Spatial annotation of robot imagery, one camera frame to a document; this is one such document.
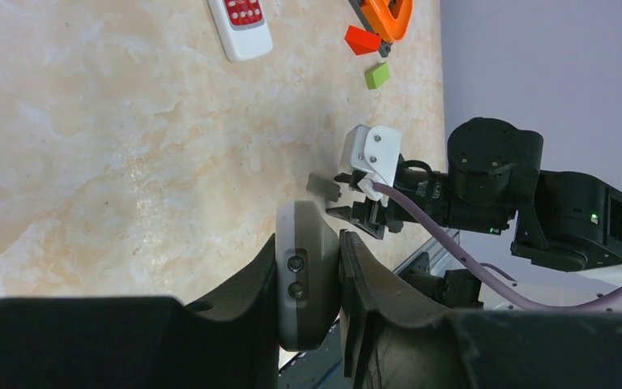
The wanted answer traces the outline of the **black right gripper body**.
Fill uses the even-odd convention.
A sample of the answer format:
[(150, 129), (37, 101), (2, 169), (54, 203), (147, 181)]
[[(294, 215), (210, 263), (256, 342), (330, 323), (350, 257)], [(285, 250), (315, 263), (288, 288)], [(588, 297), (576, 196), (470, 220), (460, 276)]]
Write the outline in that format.
[[(436, 173), (425, 162), (420, 160), (399, 160), (393, 188), (406, 195), (422, 211), (444, 228), (451, 226), (450, 200), (445, 184), (446, 175)], [(353, 205), (381, 205), (370, 199), (354, 202)], [(386, 232), (400, 233), (406, 223), (417, 220), (394, 200), (388, 202), (385, 209)]]

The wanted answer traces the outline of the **grey battery cover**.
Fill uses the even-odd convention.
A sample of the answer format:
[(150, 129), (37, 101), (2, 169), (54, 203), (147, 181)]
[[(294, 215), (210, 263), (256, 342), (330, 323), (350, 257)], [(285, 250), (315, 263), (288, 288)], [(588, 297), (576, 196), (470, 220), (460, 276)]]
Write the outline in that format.
[(322, 197), (326, 201), (337, 203), (341, 198), (341, 189), (332, 180), (325, 179), (315, 173), (308, 176), (306, 190), (316, 196)]

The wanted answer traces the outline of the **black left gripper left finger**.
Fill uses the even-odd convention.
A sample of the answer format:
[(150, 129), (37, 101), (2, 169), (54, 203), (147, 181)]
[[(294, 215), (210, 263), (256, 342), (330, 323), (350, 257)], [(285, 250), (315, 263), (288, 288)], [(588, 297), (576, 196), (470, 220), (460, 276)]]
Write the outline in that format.
[(190, 304), (0, 299), (0, 388), (274, 388), (275, 240)]

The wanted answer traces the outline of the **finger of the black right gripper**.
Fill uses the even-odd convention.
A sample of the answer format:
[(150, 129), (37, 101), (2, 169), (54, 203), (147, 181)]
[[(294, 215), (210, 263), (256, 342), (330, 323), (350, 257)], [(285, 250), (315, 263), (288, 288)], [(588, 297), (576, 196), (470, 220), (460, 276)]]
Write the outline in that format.
[(365, 177), (365, 172), (353, 171), (351, 173), (340, 173), (334, 177), (334, 181), (340, 184), (347, 184), (348, 186), (357, 186)]
[(326, 209), (326, 214), (352, 224), (377, 240), (384, 238), (386, 216), (385, 209), (381, 205), (330, 207)]

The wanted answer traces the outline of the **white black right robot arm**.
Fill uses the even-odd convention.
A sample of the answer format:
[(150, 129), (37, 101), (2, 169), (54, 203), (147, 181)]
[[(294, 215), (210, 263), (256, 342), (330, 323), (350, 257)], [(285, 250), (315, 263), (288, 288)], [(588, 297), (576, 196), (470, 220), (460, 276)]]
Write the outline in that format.
[(622, 297), (621, 190), (586, 173), (542, 169), (543, 136), (495, 118), (472, 118), (454, 130), (446, 172), (405, 159), (401, 142), (387, 126), (350, 131), (331, 188), (346, 184), (364, 201), (333, 206), (330, 216), (376, 239), (414, 221), (401, 198), (430, 218), (433, 237), (446, 229), (500, 235), (514, 221), (514, 256), (613, 285), (595, 301), (599, 309)]

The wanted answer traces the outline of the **grey remote control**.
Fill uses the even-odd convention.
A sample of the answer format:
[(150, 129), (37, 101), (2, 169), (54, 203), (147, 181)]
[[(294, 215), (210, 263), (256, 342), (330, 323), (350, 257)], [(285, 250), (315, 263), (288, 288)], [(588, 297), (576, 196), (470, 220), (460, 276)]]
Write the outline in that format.
[(275, 222), (281, 348), (320, 348), (340, 305), (339, 236), (312, 201), (279, 207)]

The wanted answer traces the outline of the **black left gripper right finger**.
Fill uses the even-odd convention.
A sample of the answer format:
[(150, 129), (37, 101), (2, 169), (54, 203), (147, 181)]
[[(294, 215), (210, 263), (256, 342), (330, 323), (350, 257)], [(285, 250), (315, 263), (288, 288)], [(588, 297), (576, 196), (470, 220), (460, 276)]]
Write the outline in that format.
[(622, 314), (450, 309), (339, 235), (354, 388), (622, 388)]

